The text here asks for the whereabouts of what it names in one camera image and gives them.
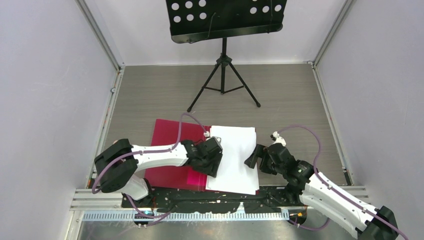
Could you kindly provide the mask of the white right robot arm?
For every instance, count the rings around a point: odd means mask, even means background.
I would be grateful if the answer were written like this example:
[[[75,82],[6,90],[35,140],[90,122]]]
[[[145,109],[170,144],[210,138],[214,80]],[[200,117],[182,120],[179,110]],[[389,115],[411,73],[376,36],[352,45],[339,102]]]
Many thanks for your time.
[[[395,240],[398,225],[386,206],[377,208],[331,182],[322,172],[304,160],[295,159],[281,143],[268,147],[258,144],[244,161],[249,168],[259,167],[287,181],[283,200],[321,212],[357,240]]]

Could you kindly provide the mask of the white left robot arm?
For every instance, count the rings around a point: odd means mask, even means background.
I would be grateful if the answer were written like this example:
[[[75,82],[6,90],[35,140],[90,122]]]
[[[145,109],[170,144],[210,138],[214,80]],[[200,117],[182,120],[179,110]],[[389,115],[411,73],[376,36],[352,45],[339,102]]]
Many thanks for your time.
[[[92,193],[122,193],[141,207],[153,202],[151,185],[135,173],[157,167],[186,167],[215,178],[223,156],[219,137],[195,143],[183,140],[175,144],[139,146],[120,139],[94,159],[97,177]]]

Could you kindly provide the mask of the red plastic folder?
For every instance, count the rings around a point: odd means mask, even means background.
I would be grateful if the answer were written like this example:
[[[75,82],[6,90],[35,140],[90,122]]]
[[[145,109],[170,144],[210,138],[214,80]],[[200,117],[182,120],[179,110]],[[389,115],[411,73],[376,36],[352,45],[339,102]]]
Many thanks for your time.
[[[174,149],[171,145],[161,146],[138,146],[135,148],[142,151],[136,155],[139,161],[139,171],[164,166],[182,167],[187,161],[187,152],[181,142],[177,142]]]

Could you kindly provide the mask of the stack of white paper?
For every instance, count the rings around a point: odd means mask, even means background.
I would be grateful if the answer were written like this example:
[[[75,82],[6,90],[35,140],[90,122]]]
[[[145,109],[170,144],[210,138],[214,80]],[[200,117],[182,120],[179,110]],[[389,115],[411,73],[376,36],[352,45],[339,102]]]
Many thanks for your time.
[[[255,195],[259,190],[258,170],[245,164],[257,145],[254,127],[219,126],[210,128],[213,137],[221,138],[222,158],[216,177],[209,176],[206,190]]]

